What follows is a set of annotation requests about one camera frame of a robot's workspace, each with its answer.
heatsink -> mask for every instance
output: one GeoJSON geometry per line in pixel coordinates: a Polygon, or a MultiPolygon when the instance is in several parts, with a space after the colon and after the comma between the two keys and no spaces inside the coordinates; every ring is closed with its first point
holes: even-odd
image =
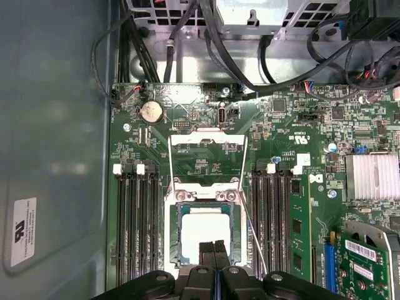
{"type": "Polygon", "coordinates": [[[346,177],[348,199],[400,199],[397,155],[348,155],[346,177]]]}

screw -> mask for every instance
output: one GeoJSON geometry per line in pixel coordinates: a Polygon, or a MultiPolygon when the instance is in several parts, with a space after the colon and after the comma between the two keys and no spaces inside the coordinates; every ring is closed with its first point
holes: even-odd
{"type": "Polygon", "coordinates": [[[222,94],[225,96],[228,96],[230,92],[231,89],[229,89],[227,86],[222,89],[222,94]]]}
{"type": "Polygon", "coordinates": [[[229,201],[234,201],[236,199],[235,192],[227,192],[226,193],[226,199],[228,199],[229,201]]]}
{"type": "Polygon", "coordinates": [[[204,267],[201,267],[200,269],[197,270],[200,274],[206,274],[208,270],[204,267]]]}
{"type": "Polygon", "coordinates": [[[122,128],[128,133],[129,131],[131,131],[132,126],[128,123],[125,123],[122,128]]]}
{"type": "Polygon", "coordinates": [[[164,275],[160,275],[160,276],[156,277],[156,280],[158,280],[158,281],[164,281],[165,279],[167,279],[167,276],[164,276],[164,275]]]}
{"type": "Polygon", "coordinates": [[[275,281],[282,281],[283,277],[279,274],[272,274],[271,279],[275,281]]]}
{"type": "Polygon", "coordinates": [[[186,198],[185,192],[184,191],[180,191],[176,193],[176,199],[178,201],[184,201],[186,198]]]}
{"type": "Polygon", "coordinates": [[[232,274],[238,274],[240,272],[240,270],[237,267],[230,267],[228,269],[228,271],[229,271],[229,273],[232,273],[232,274]]]}
{"type": "Polygon", "coordinates": [[[327,192],[327,197],[331,198],[331,199],[336,198],[337,195],[338,195],[338,192],[336,192],[334,189],[330,189],[327,192]]]}

blue pcie slot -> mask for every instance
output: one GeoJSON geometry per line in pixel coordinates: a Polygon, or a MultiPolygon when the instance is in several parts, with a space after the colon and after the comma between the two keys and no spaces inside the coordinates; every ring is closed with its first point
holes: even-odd
{"type": "Polygon", "coordinates": [[[325,288],[336,293],[335,274],[335,247],[330,244],[324,245],[325,251],[325,288]]]}

ul logo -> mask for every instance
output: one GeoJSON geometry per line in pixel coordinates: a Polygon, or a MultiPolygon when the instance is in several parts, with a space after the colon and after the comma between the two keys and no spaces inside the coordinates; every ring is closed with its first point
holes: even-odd
{"type": "Polygon", "coordinates": [[[18,243],[19,240],[24,236],[25,221],[21,221],[15,226],[15,237],[14,243],[18,243]]]}

motherboard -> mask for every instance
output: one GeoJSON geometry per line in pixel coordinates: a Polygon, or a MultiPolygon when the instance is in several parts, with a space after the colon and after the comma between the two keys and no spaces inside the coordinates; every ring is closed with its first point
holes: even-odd
{"type": "MultiPolygon", "coordinates": [[[[298,85],[250,99],[236,84],[158,83],[112,93],[133,89],[111,109],[107,289],[155,269],[177,276],[198,264],[200,242],[223,240],[231,264],[258,278],[285,271],[370,297],[339,279],[357,243],[343,232],[351,221],[400,233],[398,91],[336,101],[348,86],[315,85],[332,98],[318,100],[298,85]]],[[[379,255],[381,267],[360,268],[387,273],[379,255]]]]}

